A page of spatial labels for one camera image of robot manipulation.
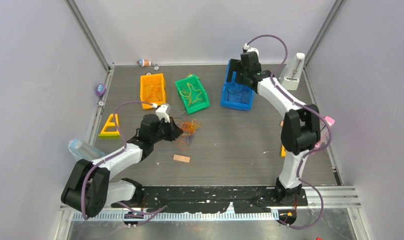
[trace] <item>wall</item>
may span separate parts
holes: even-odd
[[[0,239],[50,239],[104,77],[64,1],[0,1]]]
[[[308,65],[373,239],[404,239],[404,0],[346,1]]]
[[[84,0],[116,65],[140,58],[158,64],[225,64],[244,43],[274,34],[289,54],[306,53],[332,0]],[[260,39],[262,62],[280,63],[277,40]]]

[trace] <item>yellow block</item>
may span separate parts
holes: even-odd
[[[119,117],[118,114],[115,114],[116,123],[119,126]],[[118,139],[121,135],[119,131],[107,131],[108,128],[116,128],[115,123],[113,122],[113,113],[109,115],[108,120],[106,121],[102,131],[99,133],[99,138],[101,139]]]
[[[281,145],[280,157],[282,157],[282,158],[285,158],[285,157],[286,157],[286,150],[284,149],[284,146],[283,146],[283,145]]]

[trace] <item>gray tabletop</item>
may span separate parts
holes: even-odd
[[[274,65],[263,65],[272,70]],[[101,131],[110,113],[123,102],[140,100],[140,76],[146,72],[163,73],[166,80],[167,103],[179,115],[185,108],[174,81],[192,73],[200,77],[209,96],[210,107],[188,116],[196,118],[201,127],[196,130],[190,146],[184,150],[177,142],[161,141],[142,162],[132,165],[113,180],[131,178],[143,185],[274,185],[283,167],[280,157],[281,142],[278,111],[263,97],[256,95],[251,111],[241,111],[220,106],[221,91],[225,78],[225,65],[117,66],[110,85]],[[297,98],[311,103],[304,80],[298,90],[292,91]],[[140,104],[125,106],[119,110],[119,122],[126,139],[140,127],[145,114]],[[95,146],[110,153],[122,145],[120,139],[97,138]],[[190,163],[174,161],[173,155],[190,157]],[[308,158],[303,171],[305,180],[314,185],[335,185],[330,159],[326,151]]]

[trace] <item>blue bin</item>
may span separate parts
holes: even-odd
[[[228,68],[230,62],[228,62],[227,69],[225,71],[225,81],[222,87],[221,106],[249,111],[252,109],[253,98],[255,92],[248,86],[240,85],[235,82],[236,72],[233,72],[231,82],[227,82]]]

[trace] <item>pink object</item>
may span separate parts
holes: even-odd
[[[330,127],[333,126],[333,124],[334,124],[334,119],[332,119],[332,118],[329,117],[329,116],[326,116],[324,119],[328,122],[328,125],[329,125]],[[324,142],[325,137],[328,136],[328,130],[327,130],[327,128],[325,127],[325,125],[324,125],[324,123],[323,123],[322,121],[321,121],[321,123],[320,123],[320,131],[321,131],[321,132],[320,132],[320,134],[321,134],[320,141],[318,141],[318,142],[315,144],[314,149],[318,149],[318,148],[321,146],[321,144]]]

